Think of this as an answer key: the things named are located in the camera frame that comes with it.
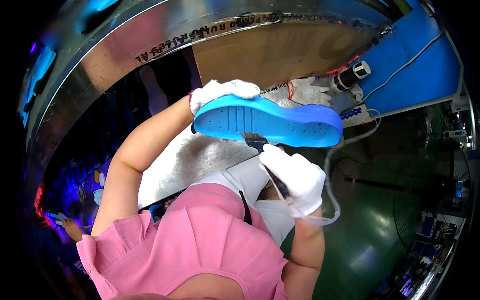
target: pink shirt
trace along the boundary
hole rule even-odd
[[[148,211],[116,220],[98,237],[83,236],[78,253],[102,299],[167,296],[198,274],[235,280],[245,300],[287,299],[281,279],[287,260],[260,214],[217,184],[193,185],[153,224]]]

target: white pants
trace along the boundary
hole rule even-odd
[[[269,180],[268,175],[260,169],[259,163],[259,157],[255,156],[229,169],[217,171],[192,185],[218,183],[228,187],[239,197],[239,191],[242,191],[247,204],[260,213],[270,234],[280,247],[295,225],[295,220],[281,200],[257,201],[258,195]]]

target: cardboard sheet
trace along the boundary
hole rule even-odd
[[[192,49],[203,84],[242,79],[263,89],[339,68],[375,34],[343,24],[281,23],[217,37]]]

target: white glove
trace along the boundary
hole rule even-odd
[[[208,102],[226,95],[235,95],[244,99],[252,99],[260,95],[260,88],[256,84],[235,79],[219,83],[217,80],[210,80],[202,88],[197,88],[191,93],[190,110],[192,114]]]
[[[361,100],[363,99],[363,90],[361,89],[361,87],[358,84],[354,84],[350,91],[355,96],[355,100],[357,102],[361,102]]]
[[[292,217],[313,213],[322,205],[325,172],[302,155],[290,156],[280,148],[265,144],[260,153],[262,164],[269,168],[287,186],[293,204],[288,207]]]
[[[324,94],[324,92],[328,92],[330,88],[326,86],[311,85],[314,80],[314,76],[304,79],[290,80],[293,84],[292,101],[303,105],[317,104],[327,107],[330,106],[329,101],[332,100],[332,97]]]

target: black strap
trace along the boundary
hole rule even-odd
[[[247,201],[245,200],[245,197],[243,196],[243,192],[240,192],[240,197],[241,200],[243,201],[243,207],[245,208],[245,217],[243,218],[243,221],[247,223],[248,225],[252,224],[252,215],[250,215],[250,209],[248,208]]]

